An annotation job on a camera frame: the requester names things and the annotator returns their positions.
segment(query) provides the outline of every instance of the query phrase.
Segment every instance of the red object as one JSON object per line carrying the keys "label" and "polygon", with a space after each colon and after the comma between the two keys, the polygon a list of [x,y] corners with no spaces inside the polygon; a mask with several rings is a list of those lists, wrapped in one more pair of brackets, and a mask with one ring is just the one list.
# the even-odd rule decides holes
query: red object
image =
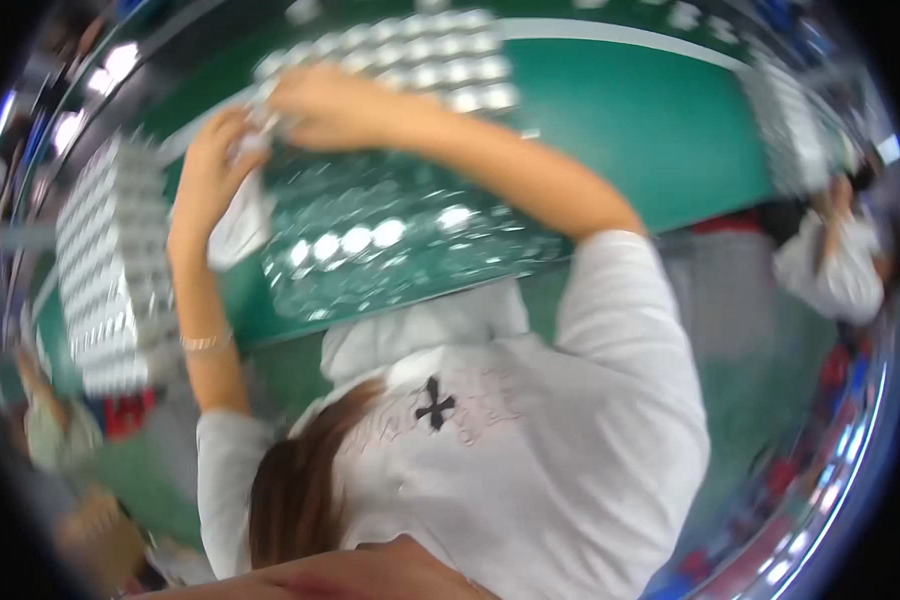
{"label": "red object", "polygon": [[754,212],[747,210],[723,217],[714,217],[690,226],[694,234],[718,234],[720,232],[752,232],[761,234],[763,229],[756,222]]}
{"label": "red object", "polygon": [[103,399],[103,420],[106,438],[120,440],[140,431],[144,418],[154,408],[154,391],[145,390],[140,395],[106,397]]}
{"label": "red object", "polygon": [[700,549],[688,554],[680,563],[679,572],[689,577],[695,583],[707,579],[710,574],[707,551]]}
{"label": "red object", "polygon": [[794,479],[797,479],[797,467],[788,460],[775,461],[767,472],[767,493],[779,501],[787,493]]}
{"label": "red object", "polygon": [[847,349],[841,343],[833,346],[823,360],[823,367],[819,370],[820,387],[831,392],[843,388],[850,364],[851,354]]}

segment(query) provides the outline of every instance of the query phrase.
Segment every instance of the skin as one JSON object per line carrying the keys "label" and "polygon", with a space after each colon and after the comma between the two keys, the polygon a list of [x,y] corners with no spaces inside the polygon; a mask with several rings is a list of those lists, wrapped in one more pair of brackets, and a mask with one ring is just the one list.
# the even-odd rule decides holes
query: skin
{"label": "skin", "polygon": [[37,365],[34,356],[21,347],[17,349],[16,361],[17,373],[24,382],[24,386],[30,390],[33,404],[45,405],[49,410],[49,414],[53,415],[53,419],[60,427],[60,430],[66,432],[70,428],[70,411],[57,398],[54,388],[47,383],[46,378],[43,376],[43,371]]}
{"label": "skin", "polygon": [[[418,154],[469,179],[576,241],[608,230],[645,234],[627,201],[580,163],[502,126],[443,110],[433,100],[396,94],[326,65],[288,71],[269,106],[296,123],[289,141],[314,151],[386,148]],[[187,370],[200,410],[250,414],[239,357],[207,268],[207,240],[237,188],[269,158],[265,150],[230,149],[253,131],[247,113],[228,108],[193,139],[184,161],[167,253],[180,332],[215,338],[212,351],[192,352]],[[489,591],[434,558],[407,535],[355,551],[303,558],[197,588],[180,598],[411,599],[493,598]]]}
{"label": "skin", "polygon": [[[830,183],[826,198],[819,198],[816,210],[823,220],[823,244],[816,256],[814,269],[817,273],[828,258],[836,254],[840,247],[841,224],[852,218],[853,188],[845,174],[838,174]],[[873,270],[880,281],[886,283],[894,274],[895,261],[890,256],[879,255],[872,258]]]}

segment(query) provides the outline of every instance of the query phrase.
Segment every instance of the hand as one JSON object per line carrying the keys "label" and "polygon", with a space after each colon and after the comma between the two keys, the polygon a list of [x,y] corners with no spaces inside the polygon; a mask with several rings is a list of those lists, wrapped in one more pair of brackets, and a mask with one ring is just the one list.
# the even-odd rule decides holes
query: hand
{"label": "hand", "polygon": [[825,219],[843,219],[851,214],[853,187],[845,174],[837,174],[830,182],[829,198],[823,203]]}
{"label": "hand", "polygon": [[227,212],[240,184],[270,158],[269,150],[251,150],[241,152],[231,163],[235,144],[253,130],[245,110],[225,108],[193,138],[176,190],[169,252],[181,246],[204,252],[210,233]]}
{"label": "hand", "polygon": [[267,102],[300,119],[290,143],[323,152],[400,147],[421,119],[443,113],[429,97],[398,94],[330,64],[289,69]]}
{"label": "hand", "polygon": [[35,381],[41,377],[42,369],[36,362],[36,358],[23,345],[18,346],[14,352],[17,362],[17,373],[24,381]]}

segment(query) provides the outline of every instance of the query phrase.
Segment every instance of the wrist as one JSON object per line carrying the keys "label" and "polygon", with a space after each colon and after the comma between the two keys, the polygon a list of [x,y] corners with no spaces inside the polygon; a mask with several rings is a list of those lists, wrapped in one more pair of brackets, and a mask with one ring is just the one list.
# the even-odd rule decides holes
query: wrist
{"label": "wrist", "polygon": [[174,231],[167,238],[167,259],[171,267],[193,267],[206,264],[208,236]]}

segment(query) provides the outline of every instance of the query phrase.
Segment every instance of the black cross emblem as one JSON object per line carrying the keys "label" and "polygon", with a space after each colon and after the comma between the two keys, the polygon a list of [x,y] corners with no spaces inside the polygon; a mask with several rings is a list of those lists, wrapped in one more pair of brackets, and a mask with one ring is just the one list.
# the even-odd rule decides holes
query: black cross emblem
{"label": "black cross emblem", "polygon": [[440,397],[440,383],[432,377],[427,378],[427,394],[430,395],[430,406],[418,408],[414,414],[418,420],[430,415],[430,426],[434,431],[440,431],[444,426],[444,411],[457,406],[457,401],[454,396],[448,395],[443,402],[437,402]]}

